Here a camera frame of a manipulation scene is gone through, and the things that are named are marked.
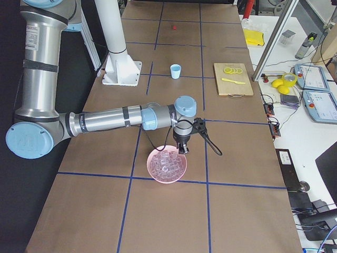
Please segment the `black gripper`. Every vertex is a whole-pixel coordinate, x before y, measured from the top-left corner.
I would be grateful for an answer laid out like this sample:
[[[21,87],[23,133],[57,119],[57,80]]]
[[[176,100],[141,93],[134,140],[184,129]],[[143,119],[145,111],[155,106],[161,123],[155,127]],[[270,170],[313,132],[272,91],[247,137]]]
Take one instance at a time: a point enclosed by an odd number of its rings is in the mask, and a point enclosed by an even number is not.
[[[189,153],[187,143],[190,139],[192,127],[180,128],[178,126],[173,128],[173,139],[178,144],[179,154]]]

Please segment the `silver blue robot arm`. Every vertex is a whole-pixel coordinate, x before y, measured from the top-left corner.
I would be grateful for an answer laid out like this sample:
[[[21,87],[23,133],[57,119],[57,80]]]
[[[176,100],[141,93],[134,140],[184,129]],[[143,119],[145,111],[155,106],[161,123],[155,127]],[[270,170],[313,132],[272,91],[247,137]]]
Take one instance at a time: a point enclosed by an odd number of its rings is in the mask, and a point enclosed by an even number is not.
[[[6,144],[14,154],[37,159],[79,134],[128,127],[172,127],[179,153],[188,153],[196,101],[187,95],[164,106],[149,103],[101,112],[58,113],[55,98],[61,34],[81,29],[81,2],[21,1],[20,13],[26,20],[23,99],[6,133]]]

